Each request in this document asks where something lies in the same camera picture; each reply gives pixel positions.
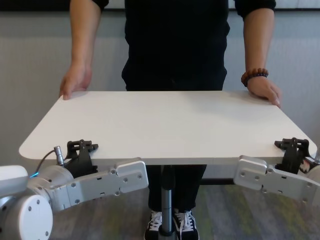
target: finger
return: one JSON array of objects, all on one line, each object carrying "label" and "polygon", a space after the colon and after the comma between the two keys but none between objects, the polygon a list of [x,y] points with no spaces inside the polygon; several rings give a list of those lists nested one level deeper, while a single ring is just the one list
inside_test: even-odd
[{"label": "finger", "polygon": [[63,79],[60,85],[60,92],[59,92],[59,98],[64,94],[64,86],[65,86],[65,80]]},{"label": "finger", "polygon": [[273,105],[276,105],[280,108],[280,100],[276,94],[275,91],[273,91],[270,88],[267,88],[267,92],[265,93],[265,96],[268,98],[268,100],[273,104]]},{"label": "finger", "polygon": [[74,92],[84,92],[86,89],[84,87],[78,87],[74,90]]},{"label": "finger", "polygon": [[74,85],[70,81],[66,81],[63,86],[63,100],[69,100],[73,91]]},{"label": "finger", "polygon": [[281,102],[281,100],[282,100],[282,91],[281,91],[281,89],[279,88],[279,87],[277,87],[275,84],[271,84],[271,89],[276,93],[276,95],[277,95],[277,97],[278,97],[278,99],[280,100],[280,102]]}]

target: gray wall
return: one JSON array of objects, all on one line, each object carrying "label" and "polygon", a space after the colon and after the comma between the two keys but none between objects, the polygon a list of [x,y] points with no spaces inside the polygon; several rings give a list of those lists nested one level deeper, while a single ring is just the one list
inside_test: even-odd
[{"label": "gray wall", "polygon": [[[283,90],[283,111],[318,145],[319,22],[318,12],[277,12],[267,64],[270,78]],[[104,13],[90,90],[124,90],[121,70],[128,52],[124,24],[123,13]],[[232,12],[229,24],[224,89],[239,90],[243,88],[239,79],[244,71],[243,22]],[[0,165],[33,169],[21,161],[18,149],[57,100],[70,52],[67,13],[0,14]]]}]

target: sleeve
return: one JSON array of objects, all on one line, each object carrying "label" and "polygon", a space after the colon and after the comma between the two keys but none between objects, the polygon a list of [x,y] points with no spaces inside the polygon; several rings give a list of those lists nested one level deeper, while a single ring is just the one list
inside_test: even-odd
[{"label": "sleeve", "polygon": [[243,19],[254,10],[271,9],[275,10],[276,0],[234,0],[235,9]]},{"label": "sleeve", "polygon": [[101,11],[105,9],[105,7],[109,4],[109,0],[92,0],[94,3],[96,3]]}]

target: floor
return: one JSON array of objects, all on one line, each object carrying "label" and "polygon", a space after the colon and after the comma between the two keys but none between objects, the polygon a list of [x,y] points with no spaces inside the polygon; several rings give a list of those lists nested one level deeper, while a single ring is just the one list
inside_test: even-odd
[{"label": "floor", "polygon": [[[201,186],[201,240],[320,240],[320,208],[236,185]],[[54,216],[51,240],[143,240],[148,189],[79,204]]]}]

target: beaded bracelet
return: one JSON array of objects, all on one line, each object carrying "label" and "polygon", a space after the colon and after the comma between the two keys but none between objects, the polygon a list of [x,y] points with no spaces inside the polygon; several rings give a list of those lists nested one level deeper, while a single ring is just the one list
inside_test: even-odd
[{"label": "beaded bracelet", "polygon": [[243,83],[243,85],[245,87],[248,86],[248,81],[252,78],[255,78],[255,77],[260,77],[260,76],[263,76],[263,77],[268,77],[269,75],[269,72],[267,69],[265,68],[254,68],[252,70],[249,70],[249,71],[246,71],[242,77],[241,77],[241,82]]}]

